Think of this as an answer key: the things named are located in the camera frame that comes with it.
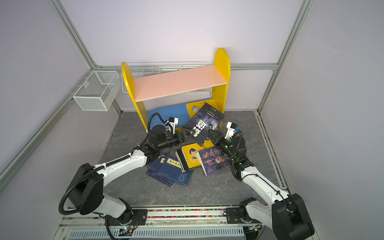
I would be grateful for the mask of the black wolf cover book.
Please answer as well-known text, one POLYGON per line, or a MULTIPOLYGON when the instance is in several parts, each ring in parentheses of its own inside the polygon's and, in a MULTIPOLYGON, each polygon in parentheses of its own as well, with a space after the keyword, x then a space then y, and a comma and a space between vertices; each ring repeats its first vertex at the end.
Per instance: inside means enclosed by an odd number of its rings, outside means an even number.
POLYGON ((224 120, 225 114, 210 106, 204 106, 183 126, 183 128, 193 129, 195 133, 191 139, 202 145, 209 137, 208 130, 215 130, 224 120))

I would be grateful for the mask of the yellow cartoon cover book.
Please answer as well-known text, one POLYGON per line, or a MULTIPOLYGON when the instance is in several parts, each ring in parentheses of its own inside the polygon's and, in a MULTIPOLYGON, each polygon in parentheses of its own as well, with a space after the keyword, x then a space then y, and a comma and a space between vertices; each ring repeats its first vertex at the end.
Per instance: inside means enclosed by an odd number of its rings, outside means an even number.
POLYGON ((217 110, 219 109, 213 99, 187 103, 186 108, 187 108, 187 111, 188 111, 190 118, 192 118, 204 106, 204 104, 209 104, 210 106, 214 107, 215 109, 217 109, 217 110))

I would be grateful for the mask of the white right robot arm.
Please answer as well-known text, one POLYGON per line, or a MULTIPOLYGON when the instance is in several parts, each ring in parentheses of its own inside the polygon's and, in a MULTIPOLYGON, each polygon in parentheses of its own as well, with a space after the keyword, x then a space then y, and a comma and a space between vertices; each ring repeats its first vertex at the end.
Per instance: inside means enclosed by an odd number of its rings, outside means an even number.
POLYGON ((264 201, 247 200, 243 206, 248 221, 257 220, 273 230, 278 240, 305 240, 315 234, 315 228, 304 200, 289 194, 268 180, 247 157, 241 131, 226 137, 209 130, 215 147, 228 157, 229 168, 239 182, 250 186, 264 201))

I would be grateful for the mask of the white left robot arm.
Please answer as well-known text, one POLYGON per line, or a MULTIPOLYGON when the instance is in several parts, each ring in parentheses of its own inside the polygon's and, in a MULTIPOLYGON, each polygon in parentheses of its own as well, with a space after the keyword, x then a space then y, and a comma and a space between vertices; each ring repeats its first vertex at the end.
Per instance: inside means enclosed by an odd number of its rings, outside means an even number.
POLYGON ((63 216, 98 214, 127 225, 133 218, 132 207, 121 198, 105 194, 104 188, 122 175, 151 164, 162 150, 181 145, 191 135, 192 130, 181 128, 171 134, 157 125, 130 153, 95 166, 81 165, 60 200, 59 213, 63 216))

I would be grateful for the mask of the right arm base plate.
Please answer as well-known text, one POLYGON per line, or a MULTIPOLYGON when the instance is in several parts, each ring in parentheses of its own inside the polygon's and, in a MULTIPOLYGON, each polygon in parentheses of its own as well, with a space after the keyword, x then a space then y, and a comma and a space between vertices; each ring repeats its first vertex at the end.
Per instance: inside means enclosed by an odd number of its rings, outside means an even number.
POLYGON ((223 216, 226 217, 228 224, 240 224, 248 223, 246 210, 244 207, 226 208, 223 212, 223 216))

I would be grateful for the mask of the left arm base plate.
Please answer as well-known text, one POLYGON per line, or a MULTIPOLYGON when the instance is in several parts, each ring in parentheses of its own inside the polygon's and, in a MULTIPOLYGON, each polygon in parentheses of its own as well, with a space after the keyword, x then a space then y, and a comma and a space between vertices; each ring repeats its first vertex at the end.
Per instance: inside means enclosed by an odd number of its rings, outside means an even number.
POLYGON ((148 218, 148 209, 133 209, 118 219, 108 216, 109 226, 144 226, 148 218))

